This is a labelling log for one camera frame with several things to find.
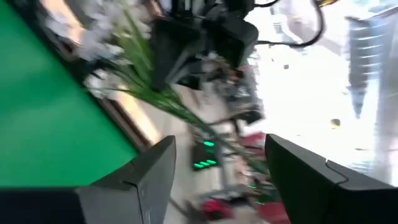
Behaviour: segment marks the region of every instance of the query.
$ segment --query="cable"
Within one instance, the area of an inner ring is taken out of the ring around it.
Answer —
[[[268,40],[258,40],[257,45],[259,44],[270,44],[270,45],[287,45],[291,48],[301,48],[301,47],[308,47],[310,45],[313,45],[316,43],[318,40],[321,39],[323,32],[325,31],[325,18],[323,17],[323,13],[321,8],[318,6],[317,0],[312,0],[312,4],[315,7],[316,13],[319,18],[319,30],[317,34],[314,36],[312,40],[309,40],[308,42],[304,42],[301,44],[298,43],[286,43],[286,42],[271,42]]]
[[[339,174],[340,176],[344,177],[344,180],[341,180],[341,181],[339,181],[339,182],[333,184],[333,188],[332,188],[332,190],[331,190],[331,191],[333,191],[333,190],[337,189],[337,186],[339,186],[340,184],[343,184],[343,183],[348,182],[348,181],[349,181],[349,178],[346,177],[346,176],[345,176],[344,174],[342,174],[341,172],[338,172],[338,171],[335,170],[334,168],[330,167],[328,162],[329,162],[329,160],[326,159],[325,165],[326,165],[327,168],[329,168],[329,169],[335,171],[337,174]],[[331,197],[328,197],[326,205],[329,207],[331,203],[332,203]],[[323,219],[322,219],[323,222],[321,222],[321,223],[326,223],[326,219],[327,219],[327,217],[328,217],[327,213],[328,213],[328,210],[325,210],[324,214],[321,216],[321,217],[323,217]]]
[[[254,7],[269,7],[269,6],[273,6],[275,3],[279,2],[280,0],[274,0],[272,2],[269,3],[265,3],[265,4],[254,4]]]

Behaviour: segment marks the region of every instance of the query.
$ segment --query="green backdrop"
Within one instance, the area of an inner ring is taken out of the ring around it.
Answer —
[[[0,187],[87,185],[135,150],[0,1]]]

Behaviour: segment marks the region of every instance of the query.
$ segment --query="white flower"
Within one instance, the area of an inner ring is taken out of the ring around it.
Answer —
[[[97,69],[93,73],[95,75],[89,75],[84,81],[90,93],[97,98],[116,99],[118,92],[110,88],[117,88],[121,83],[120,78],[102,69]]]
[[[45,25],[57,35],[68,38],[69,25],[67,18],[62,13],[56,13],[46,18]]]
[[[149,38],[150,27],[143,20],[149,20],[149,13],[146,8],[140,5],[139,1],[128,1],[130,15],[134,19],[136,26],[141,31],[144,38]],[[82,32],[80,36],[80,46],[77,54],[87,60],[92,61],[99,58],[111,59],[120,54],[123,50],[116,46],[106,45],[105,42],[111,37],[114,29],[113,22],[118,21],[122,26],[129,27],[124,17],[121,5],[114,1],[90,0],[83,8],[88,16],[95,21],[88,30]]]
[[[123,49],[121,47],[115,46],[115,45],[111,45],[111,44],[105,44],[105,46],[109,49],[109,51],[113,54],[113,55],[119,55],[123,52]]]

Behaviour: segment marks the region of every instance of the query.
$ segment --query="green leaf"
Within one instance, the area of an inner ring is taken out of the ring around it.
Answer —
[[[145,88],[145,83],[138,77],[136,72],[131,69],[129,65],[119,65],[119,72],[116,72],[116,75],[119,75],[122,79],[126,78],[131,81],[130,85],[136,85],[138,88]]]
[[[181,105],[181,99],[180,96],[171,88],[171,87],[166,87],[164,91],[162,91],[162,94],[165,95],[168,99],[173,100],[177,104]]]
[[[131,96],[136,96],[136,95],[138,95],[138,93],[135,92],[135,91],[132,91],[132,90],[124,90],[124,89],[121,89],[121,88],[89,88],[89,89],[91,89],[91,90],[113,90],[113,91],[120,91],[120,92],[123,92],[123,93],[127,93],[127,94],[129,94],[129,95],[131,95]]]
[[[151,54],[148,53],[146,50],[144,50],[142,44],[146,44],[146,40],[144,39],[144,43],[143,42],[139,42],[138,38],[141,36],[141,33],[134,33],[134,32],[129,32],[128,30],[125,30],[125,33],[127,35],[130,35],[131,38],[127,38],[127,40],[129,41],[129,44],[131,45],[132,49],[134,50],[134,52],[138,55],[139,60],[141,61],[141,63],[143,63],[145,65],[145,67],[148,70],[152,70],[152,64],[151,64]]]
[[[136,23],[134,22],[134,20],[132,19],[130,13],[128,12],[128,6],[125,3],[125,0],[122,0],[122,5],[123,5],[123,14],[127,19],[127,22],[130,25],[131,28],[131,32],[133,34],[134,37],[136,37],[136,41],[138,43],[138,46],[141,48],[141,50],[143,51],[143,53],[146,56],[149,56],[149,58],[151,58],[152,55],[152,51],[149,48],[149,45],[146,41],[145,38],[143,38],[141,31],[138,29],[138,27],[136,26]]]
[[[134,83],[134,80],[130,78],[130,76],[125,75],[123,72],[119,70],[111,70],[111,69],[106,69],[106,71],[110,74],[112,73],[113,75],[116,75],[117,77],[121,78],[121,80],[127,85],[127,86],[136,86]]]
[[[149,72],[148,69],[143,66],[141,60],[139,59],[139,55],[134,51],[134,48],[131,46],[129,43],[127,37],[123,35],[123,33],[119,33],[119,35],[116,37],[118,40],[119,45],[123,48],[124,50],[124,56],[134,65],[134,68],[137,70],[137,73],[135,72],[129,72],[128,74],[133,75],[135,78],[134,80],[136,81],[137,79],[140,79],[140,83],[148,83],[149,82]]]

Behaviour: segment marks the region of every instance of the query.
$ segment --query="green light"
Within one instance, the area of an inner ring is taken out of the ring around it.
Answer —
[[[215,165],[215,164],[217,164],[217,162],[216,162],[216,161],[211,161],[211,160],[207,160],[206,162],[210,163],[211,165]]]
[[[207,162],[200,162],[200,164],[202,164],[204,166],[210,166],[210,164],[208,164]]]
[[[211,146],[211,147],[214,146],[214,143],[209,142],[209,141],[205,141],[204,144],[205,144],[206,146]]]
[[[199,168],[199,169],[202,169],[202,168],[204,168],[204,166],[202,166],[202,165],[199,165],[199,164],[194,164],[193,166],[195,166],[196,168]]]

